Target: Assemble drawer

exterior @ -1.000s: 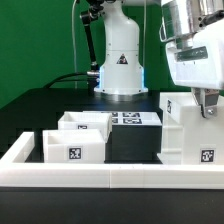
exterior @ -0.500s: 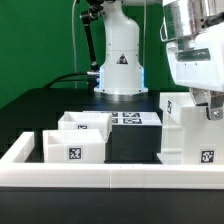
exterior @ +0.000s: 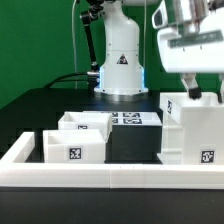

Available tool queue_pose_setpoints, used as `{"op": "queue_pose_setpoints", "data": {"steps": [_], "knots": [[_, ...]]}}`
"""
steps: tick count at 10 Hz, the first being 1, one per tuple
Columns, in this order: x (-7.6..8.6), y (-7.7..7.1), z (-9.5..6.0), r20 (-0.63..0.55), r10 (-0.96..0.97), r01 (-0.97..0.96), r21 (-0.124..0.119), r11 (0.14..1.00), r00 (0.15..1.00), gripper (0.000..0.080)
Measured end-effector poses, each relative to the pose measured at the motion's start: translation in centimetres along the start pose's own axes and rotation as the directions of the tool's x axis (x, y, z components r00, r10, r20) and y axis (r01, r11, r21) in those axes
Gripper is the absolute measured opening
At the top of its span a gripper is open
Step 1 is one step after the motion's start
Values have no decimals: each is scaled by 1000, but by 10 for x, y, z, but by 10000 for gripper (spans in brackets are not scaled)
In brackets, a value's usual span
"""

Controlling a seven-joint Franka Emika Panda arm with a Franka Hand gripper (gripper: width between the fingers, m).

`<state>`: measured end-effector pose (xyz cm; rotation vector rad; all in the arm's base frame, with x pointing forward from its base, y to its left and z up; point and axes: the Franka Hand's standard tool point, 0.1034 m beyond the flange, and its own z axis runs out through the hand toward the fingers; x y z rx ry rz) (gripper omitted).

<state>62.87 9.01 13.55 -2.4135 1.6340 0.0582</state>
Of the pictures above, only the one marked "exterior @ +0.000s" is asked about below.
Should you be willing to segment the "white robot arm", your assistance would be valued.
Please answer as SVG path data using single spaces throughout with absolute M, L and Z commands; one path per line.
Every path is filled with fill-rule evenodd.
M 157 4 L 152 15 L 163 68 L 178 73 L 191 99 L 202 90 L 199 73 L 224 74 L 224 0 L 87 0 L 87 18 L 102 18 L 106 59 L 99 69 L 96 91 L 112 97 L 133 97 L 148 91 L 139 63 L 139 26 L 124 15 L 123 6 Z

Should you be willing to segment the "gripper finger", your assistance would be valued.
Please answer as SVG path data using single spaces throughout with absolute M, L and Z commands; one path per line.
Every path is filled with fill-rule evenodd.
M 195 100 L 200 99 L 202 96 L 201 88 L 198 86 L 196 81 L 196 74 L 195 73 L 182 73 L 180 75 L 181 82 L 185 87 L 188 96 Z
M 220 87 L 217 92 L 218 102 L 224 103 L 224 73 L 219 74 Z

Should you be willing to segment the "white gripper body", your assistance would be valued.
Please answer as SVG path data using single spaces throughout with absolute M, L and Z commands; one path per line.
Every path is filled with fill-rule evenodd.
M 161 29 L 157 42 L 167 73 L 224 73 L 224 13 L 206 17 L 196 36 L 181 37 L 174 27 Z

